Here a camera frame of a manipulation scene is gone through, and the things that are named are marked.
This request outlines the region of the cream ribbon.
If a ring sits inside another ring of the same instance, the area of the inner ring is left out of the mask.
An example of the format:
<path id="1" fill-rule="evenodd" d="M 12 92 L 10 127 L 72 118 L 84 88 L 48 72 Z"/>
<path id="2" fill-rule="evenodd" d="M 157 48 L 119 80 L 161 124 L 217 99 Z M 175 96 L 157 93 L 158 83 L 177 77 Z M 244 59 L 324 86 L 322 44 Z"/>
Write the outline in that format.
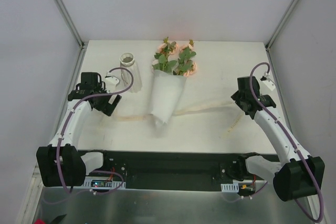
<path id="1" fill-rule="evenodd" d="M 220 114 L 224 117 L 224 124 L 233 129 L 243 116 L 233 102 L 220 100 L 206 100 L 195 103 L 182 109 L 175 109 L 170 117 L 171 120 L 179 119 L 182 125 L 195 118 L 203 118 L 205 115 Z M 122 104 L 117 107 L 110 118 L 101 118 L 95 129 L 96 134 L 111 135 L 116 130 L 130 132 L 140 132 L 148 129 L 155 134 L 161 135 L 165 131 L 167 123 L 164 123 L 149 113 L 143 106 L 131 106 Z"/>

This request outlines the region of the pink flowers with green leaves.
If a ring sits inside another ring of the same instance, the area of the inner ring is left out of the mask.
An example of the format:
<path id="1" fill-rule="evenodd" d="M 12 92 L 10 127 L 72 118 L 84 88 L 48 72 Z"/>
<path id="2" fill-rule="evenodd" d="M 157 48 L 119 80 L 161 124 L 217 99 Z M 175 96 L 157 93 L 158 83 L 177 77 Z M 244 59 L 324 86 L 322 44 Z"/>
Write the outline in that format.
<path id="1" fill-rule="evenodd" d="M 186 44 L 179 46 L 169 37 L 163 39 L 154 54 L 151 70 L 161 70 L 174 76 L 189 77 L 196 73 L 197 64 L 193 58 L 196 56 L 194 41 L 190 39 Z"/>

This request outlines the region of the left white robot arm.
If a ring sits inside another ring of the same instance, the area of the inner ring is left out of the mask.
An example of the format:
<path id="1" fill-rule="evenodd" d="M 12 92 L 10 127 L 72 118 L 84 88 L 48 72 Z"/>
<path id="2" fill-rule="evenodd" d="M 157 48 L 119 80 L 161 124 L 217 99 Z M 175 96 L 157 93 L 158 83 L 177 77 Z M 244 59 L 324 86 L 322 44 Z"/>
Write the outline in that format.
<path id="1" fill-rule="evenodd" d="M 121 95 L 111 99 L 111 89 L 106 87 L 97 72 L 82 72 L 80 82 L 68 94 L 68 105 L 61 126 L 47 146 L 36 153 L 41 178 L 46 187 L 81 186 L 87 175 L 110 173 L 111 164 L 101 151 L 80 154 L 77 150 L 84 124 L 92 111 L 111 116 L 121 100 Z"/>

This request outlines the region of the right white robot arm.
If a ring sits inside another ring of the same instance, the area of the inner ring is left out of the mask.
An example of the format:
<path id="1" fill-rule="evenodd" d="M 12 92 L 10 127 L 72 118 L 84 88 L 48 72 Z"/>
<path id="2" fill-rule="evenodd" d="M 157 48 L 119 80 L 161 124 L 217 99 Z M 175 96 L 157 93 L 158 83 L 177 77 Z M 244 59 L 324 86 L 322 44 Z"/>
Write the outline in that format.
<path id="1" fill-rule="evenodd" d="M 260 94 L 255 77 L 239 77 L 237 84 L 238 90 L 231 98 L 264 131 L 279 160 L 271 162 L 255 152 L 241 154 L 227 175 L 238 181 L 256 175 L 272 184 L 282 201 L 316 195 L 325 169 L 321 157 L 311 156 L 281 123 L 275 102 L 269 95 Z"/>

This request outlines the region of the white wrapping paper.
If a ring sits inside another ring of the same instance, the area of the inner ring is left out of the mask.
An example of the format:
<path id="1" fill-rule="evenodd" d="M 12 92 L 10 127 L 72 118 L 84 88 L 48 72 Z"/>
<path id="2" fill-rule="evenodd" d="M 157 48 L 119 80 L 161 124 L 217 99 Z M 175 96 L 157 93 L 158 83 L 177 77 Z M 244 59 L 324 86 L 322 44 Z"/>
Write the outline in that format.
<path id="1" fill-rule="evenodd" d="M 149 115 L 154 125 L 154 136 L 162 137 L 182 96 L 186 77 L 168 74 L 155 70 L 151 98 L 149 102 Z"/>

